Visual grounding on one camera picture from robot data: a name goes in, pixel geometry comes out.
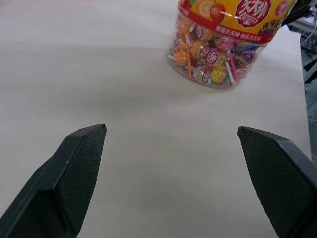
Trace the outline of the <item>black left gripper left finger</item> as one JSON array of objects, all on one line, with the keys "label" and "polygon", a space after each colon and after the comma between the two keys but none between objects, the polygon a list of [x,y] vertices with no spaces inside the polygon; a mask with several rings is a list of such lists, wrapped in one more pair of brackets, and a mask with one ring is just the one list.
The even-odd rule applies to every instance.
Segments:
[{"label": "black left gripper left finger", "polygon": [[105,124],[82,128],[28,179],[0,218],[0,238],[77,238],[98,177]]}]

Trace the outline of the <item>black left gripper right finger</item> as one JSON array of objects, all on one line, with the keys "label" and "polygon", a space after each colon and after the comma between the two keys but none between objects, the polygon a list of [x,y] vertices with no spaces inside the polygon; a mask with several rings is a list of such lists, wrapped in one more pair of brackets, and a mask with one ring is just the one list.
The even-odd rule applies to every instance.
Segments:
[{"label": "black left gripper right finger", "polygon": [[279,238],[317,238],[317,163],[291,140],[241,126],[237,135],[258,199]]}]

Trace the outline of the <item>clear plastic lollipop jar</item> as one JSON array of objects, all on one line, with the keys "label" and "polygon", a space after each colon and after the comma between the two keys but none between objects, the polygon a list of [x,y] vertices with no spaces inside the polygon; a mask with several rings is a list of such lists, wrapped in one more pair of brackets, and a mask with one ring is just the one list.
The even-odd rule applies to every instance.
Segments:
[{"label": "clear plastic lollipop jar", "polygon": [[247,76],[297,0],[179,0],[167,59],[183,77],[233,89]]}]

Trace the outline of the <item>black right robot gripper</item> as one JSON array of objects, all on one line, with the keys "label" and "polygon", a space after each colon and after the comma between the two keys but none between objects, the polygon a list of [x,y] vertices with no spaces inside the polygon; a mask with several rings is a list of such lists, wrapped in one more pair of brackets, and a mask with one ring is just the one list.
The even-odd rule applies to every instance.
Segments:
[{"label": "black right robot gripper", "polygon": [[307,17],[311,14],[310,3],[312,0],[297,0],[294,7],[283,21],[282,26],[290,24],[301,17]]}]

